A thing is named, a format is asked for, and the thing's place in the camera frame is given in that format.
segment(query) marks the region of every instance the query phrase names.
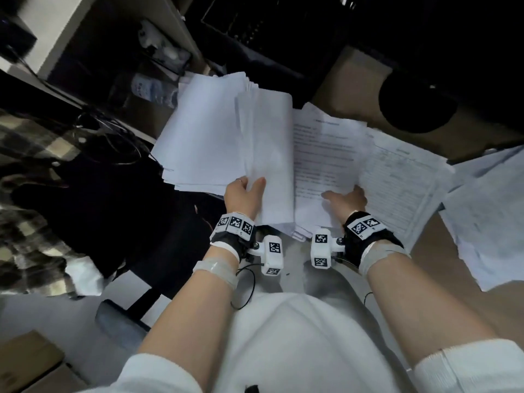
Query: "black round object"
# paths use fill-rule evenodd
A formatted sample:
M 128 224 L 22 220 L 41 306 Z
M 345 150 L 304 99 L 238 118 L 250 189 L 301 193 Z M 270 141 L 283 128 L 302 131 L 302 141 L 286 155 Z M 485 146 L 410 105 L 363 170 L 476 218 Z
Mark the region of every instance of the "black round object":
M 378 104 L 391 125 L 413 133 L 441 127 L 457 110 L 455 101 L 397 71 L 384 80 Z

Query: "hand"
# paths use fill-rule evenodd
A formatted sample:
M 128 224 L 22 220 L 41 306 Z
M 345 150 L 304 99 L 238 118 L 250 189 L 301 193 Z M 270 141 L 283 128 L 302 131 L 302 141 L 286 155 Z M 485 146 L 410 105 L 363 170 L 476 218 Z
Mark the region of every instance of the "hand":
M 240 212 L 254 221 L 262 206 L 266 178 L 257 179 L 250 191 L 246 191 L 247 181 L 247 177 L 241 177 L 227 185 L 224 201 L 227 213 Z
M 330 191 L 322 193 L 329 200 L 331 209 L 340 223 L 344 224 L 354 211 L 366 211 L 367 198 L 360 186 L 355 185 L 353 191 L 346 195 Z

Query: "white shirt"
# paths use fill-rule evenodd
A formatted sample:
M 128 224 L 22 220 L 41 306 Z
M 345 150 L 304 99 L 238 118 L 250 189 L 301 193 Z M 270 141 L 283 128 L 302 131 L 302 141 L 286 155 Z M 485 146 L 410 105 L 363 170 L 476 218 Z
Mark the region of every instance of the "white shirt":
M 260 393 L 415 391 L 356 321 L 314 297 L 256 297 L 235 314 L 229 336 L 216 393 L 244 393 L 252 385 Z M 424 359 L 414 376 L 429 393 L 524 392 L 524 353 L 508 340 L 476 342 Z M 177 364 L 138 354 L 114 384 L 91 392 L 202 390 Z

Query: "water bottle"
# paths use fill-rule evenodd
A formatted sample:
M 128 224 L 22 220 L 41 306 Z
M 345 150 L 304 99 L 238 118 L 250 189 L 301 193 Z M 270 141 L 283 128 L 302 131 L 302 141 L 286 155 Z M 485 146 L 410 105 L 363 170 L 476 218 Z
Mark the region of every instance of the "water bottle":
M 150 102 L 167 106 L 172 109 L 177 106 L 178 87 L 174 84 L 137 73 L 131 81 L 131 92 Z

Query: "plaid jacket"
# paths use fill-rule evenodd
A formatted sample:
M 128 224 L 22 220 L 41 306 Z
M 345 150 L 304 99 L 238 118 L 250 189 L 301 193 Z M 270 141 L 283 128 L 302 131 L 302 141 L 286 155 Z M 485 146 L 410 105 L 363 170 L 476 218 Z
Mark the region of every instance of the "plaid jacket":
M 38 212 L 17 207 L 11 193 L 26 183 L 65 187 L 52 163 L 75 158 L 80 136 L 87 133 L 45 128 L 0 110 L 0 294 L 75 296 L 65 268 L 68 260 L 85 255 L 58 238 Z

